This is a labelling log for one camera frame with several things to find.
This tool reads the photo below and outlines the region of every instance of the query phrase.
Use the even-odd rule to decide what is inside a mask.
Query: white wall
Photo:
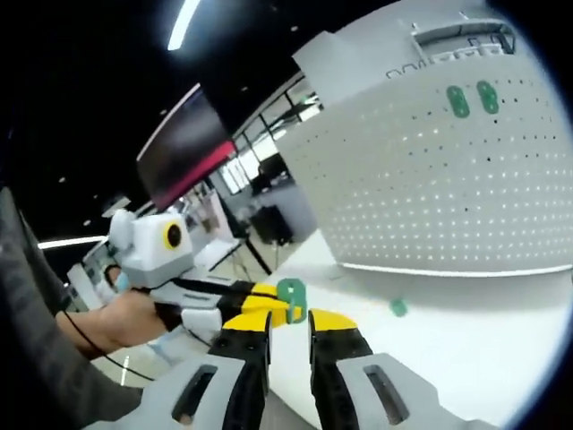
[[[411,73],[423,67],[412,32],[462,22],[460,12],[468,18],[501,18],[483,0],[402,0],[350,23],[336,34],[322,32],[294,59],[322,104],[331,106],[399,76],[392,71]],[[467,37],[460,42],[467,44]]]
[[[68,279],[70,280],[70,284],[78,292],[78,296],[81,297],[81,300],[83,300],[83,303],[85,303],[89,309],[98,309],[103,305],[96,294],[90,277],[80,263],[74,264],[68,271]]]

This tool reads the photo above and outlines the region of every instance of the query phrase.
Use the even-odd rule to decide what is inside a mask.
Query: perforated panel
[[[479,272],[573,262],[571,133],[530,62],[433,65],[330,107],[278,142],[338,262]],[[497,92],[497,113],[484,108],[482,81]],[[469,116],[455,115],[452,85]]]

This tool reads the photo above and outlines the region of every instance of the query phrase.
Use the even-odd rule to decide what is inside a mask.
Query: ceiling light
[[[73,239],[51,240],[38,244],[39,249],[52,249],[61,246],[91,244],[94,242],[104,242],[107,236],[75,237]]]
[[[185,33],[187,32],[187,27],[189,27],[189,23],[191,22],[191,18],[197,10],[197,6],[199,6],[199,2],[200,0],[185,0],[183,3],[183,7],[179,12],[179,16],[177,17],[177,21],[175,21],[173,31],[171,32],[169,45],[167,45],[167,49],[169,51],[179,49],[183,44],[183,39],[185,37]]]

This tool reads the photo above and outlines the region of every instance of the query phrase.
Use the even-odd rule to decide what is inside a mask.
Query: office floor
[[[252,236],[254,246],[259,250],[263,260],[274,271],[299,246],[291,244],[278,250],[272,245],[263,244],[256,236]],[[227,257],[214,271],[214,274],[240,280],[263,281],[267,275],[243,245],[233,255]],[[125,370],[132,369],[149,378],[156,379],[169,370],[169,364],[159,357],[149,346],[126,348],[110,356],[122,367],[115,365],[105,358],[93,361],[93,364],[114,381],[126,386],[145,387],[149,382]],[[265,430],[303,430],[313,429],[300,417],[292,412],[276,395],[269,393],[267,407],[263,414],[261,429]]]

